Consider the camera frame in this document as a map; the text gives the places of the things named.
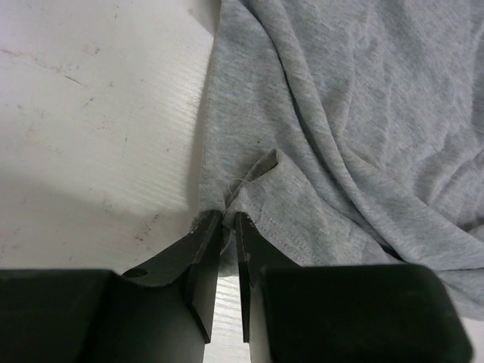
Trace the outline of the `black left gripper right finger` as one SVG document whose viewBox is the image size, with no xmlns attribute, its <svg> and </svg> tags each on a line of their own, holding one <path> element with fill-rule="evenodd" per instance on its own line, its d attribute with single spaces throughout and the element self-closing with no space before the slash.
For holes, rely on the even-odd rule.
<svg viewBox="0 0 484 363">
<path fill-rule="evenodd" d="M 244 342 L 251 362 L 301 362 L 300 268 L 268 242 L 246 213 L 235 216 Z"/>
</svg>

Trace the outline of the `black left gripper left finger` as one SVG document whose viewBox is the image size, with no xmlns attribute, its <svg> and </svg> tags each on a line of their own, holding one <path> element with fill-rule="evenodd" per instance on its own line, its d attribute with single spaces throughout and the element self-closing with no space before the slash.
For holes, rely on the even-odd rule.
<svg viewBox="0 0 484 363">
<path fill-rule="evenodd" d="M 222 215 L 113 280 L 111 362 L 202 362 L 211 340 Z"/>
</svg>

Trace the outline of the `grey tank top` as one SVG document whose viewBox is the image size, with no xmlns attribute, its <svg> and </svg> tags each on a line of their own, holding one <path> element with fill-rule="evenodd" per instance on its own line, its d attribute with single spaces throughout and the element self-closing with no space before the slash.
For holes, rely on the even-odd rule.
<svg viewBox="0 0 484 363">
<path fill-rule="evenodd" d="M 224 1 L 200 208 L 300 265 L 414 263 L 483 317 L 483 3 Z"/>
</svg>

